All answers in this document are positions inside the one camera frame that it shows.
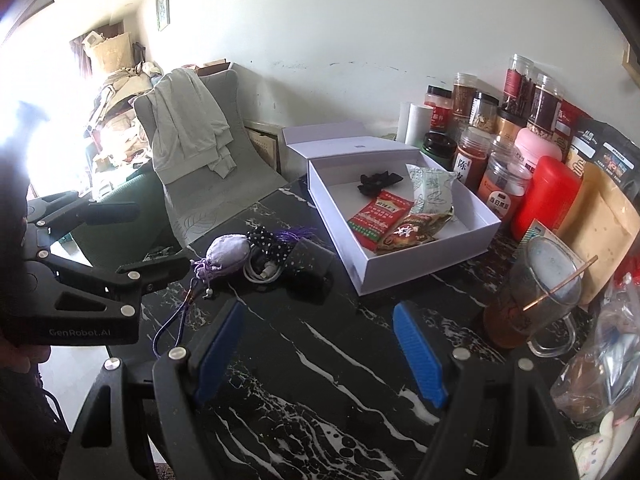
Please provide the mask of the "person's left hand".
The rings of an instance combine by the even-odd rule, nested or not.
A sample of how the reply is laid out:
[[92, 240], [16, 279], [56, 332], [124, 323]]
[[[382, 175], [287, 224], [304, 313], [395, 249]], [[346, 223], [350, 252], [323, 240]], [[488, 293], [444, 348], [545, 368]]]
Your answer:
[[1, 391], [41, 388], [39, 365], [50, 359], [51, 347], [38, 344], [16, 346], [1, 337]]

